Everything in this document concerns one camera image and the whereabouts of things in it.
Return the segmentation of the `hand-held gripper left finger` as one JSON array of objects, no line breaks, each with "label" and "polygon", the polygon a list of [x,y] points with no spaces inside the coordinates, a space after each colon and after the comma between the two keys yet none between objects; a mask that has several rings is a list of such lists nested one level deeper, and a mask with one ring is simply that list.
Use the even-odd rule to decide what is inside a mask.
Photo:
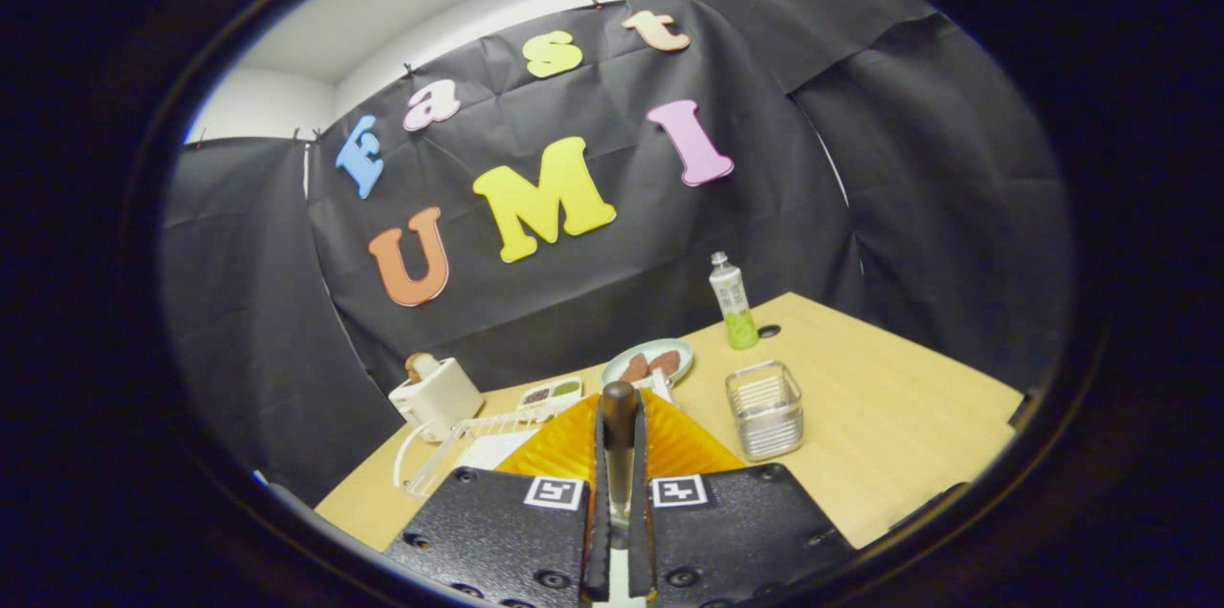
[{"label": "hand-held gripper left finger", "polygon": [[610,587],[600,399],[550,420],[496,469],[452,469],[389,560],[498,607],[581,607]]}]

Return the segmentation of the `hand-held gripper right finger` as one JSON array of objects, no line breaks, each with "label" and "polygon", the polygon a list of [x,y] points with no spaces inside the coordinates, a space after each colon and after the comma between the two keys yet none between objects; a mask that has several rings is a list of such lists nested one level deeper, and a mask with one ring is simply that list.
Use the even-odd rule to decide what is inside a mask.
[{"label": "hand-held gripper right finger", "polygon": [[656,607],[765,607],[854,559],[783,464],[745,465],[650,391],[634,436],[632,595]]}]

